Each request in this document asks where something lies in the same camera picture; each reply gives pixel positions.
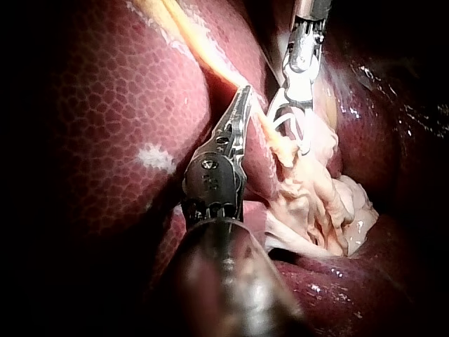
white spot on liver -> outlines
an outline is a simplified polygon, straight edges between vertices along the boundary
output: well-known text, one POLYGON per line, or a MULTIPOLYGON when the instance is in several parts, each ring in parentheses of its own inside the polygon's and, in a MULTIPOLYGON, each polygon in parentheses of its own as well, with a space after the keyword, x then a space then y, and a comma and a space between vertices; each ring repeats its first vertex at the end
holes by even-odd
POLYGON ((316 286, 315 284, 312 284, 311 289, 315 290, 317 293, 319 293, 321 291, 320 287, 316 286))
POLYGON ((152 206, 153 206, 152 201, 147 202, 147 204, 145 205, 145 210, 148 211, 152 206))
POLYGON ((173 174, 176 170, 175 159, 167 152, 161 150, 160 145, 145 144, 144 148, 139 150, 138 159, 145 167, 152 167, 173 174))

pale tissue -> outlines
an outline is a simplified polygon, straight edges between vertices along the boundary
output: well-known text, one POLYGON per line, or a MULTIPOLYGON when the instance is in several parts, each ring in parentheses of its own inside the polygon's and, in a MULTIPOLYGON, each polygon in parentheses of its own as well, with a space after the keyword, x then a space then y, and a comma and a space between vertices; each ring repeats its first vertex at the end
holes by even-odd
POLYGON ((323 110, 314 116, 312 149, 307 156, 298 156, 295 141, 261 118, 283 177, 277 196, 269 201, 268 251, 280 248, 312 258, 350 256, 379 216, 360 184, 348 176, 333 179, 326 168, 338 146, 337 134, 329 126, 331 118, 323 110))

white tissue strand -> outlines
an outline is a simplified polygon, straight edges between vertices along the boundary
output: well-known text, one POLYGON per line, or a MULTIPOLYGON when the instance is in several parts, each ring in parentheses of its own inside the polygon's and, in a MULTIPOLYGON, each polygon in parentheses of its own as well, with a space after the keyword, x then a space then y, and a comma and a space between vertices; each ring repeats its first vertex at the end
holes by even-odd
POLYGON ((337 151, 338 137, 326 115, 313 118, 312 150, 306 156, 298 156, 294 140, 260 119, 283 178, 269 201, 266 250, 309 257, 353 254, 379 215, 360 184, 348 176, 331 178, 326 165, 337 151))

